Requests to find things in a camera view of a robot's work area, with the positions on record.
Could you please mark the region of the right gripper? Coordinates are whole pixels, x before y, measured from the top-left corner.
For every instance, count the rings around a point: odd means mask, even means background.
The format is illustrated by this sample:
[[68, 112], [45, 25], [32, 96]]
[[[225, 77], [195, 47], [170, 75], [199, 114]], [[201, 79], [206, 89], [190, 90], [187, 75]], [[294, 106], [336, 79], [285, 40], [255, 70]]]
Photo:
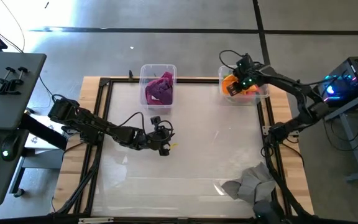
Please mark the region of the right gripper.
[[243, 90], [248, 90], [251, 86], [258, 84], [257, 69], [261, 67], [259, 62], [254, 62], [251, 56], [246, 53], [236, 62], [237, 67], [232, 74], [237, 78], [236, 81], [227, 86], [227, 91], [231, 96], [237, 95]]

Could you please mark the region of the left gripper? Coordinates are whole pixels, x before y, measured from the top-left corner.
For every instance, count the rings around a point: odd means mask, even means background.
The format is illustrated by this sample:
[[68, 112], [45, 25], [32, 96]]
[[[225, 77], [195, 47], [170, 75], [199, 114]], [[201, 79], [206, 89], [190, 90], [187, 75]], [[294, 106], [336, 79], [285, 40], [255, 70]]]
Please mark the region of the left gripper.
[[147, 134], [147, 147], [158, 151], [160, 156], [168, 156], [170, 149], [165, 146], [172, 144], [172, 138], [170, 137], [175, 133], [162, 125], [162, 120], [159, 116], [151, 117], [150, 121], [154, 125], [154, 132]]

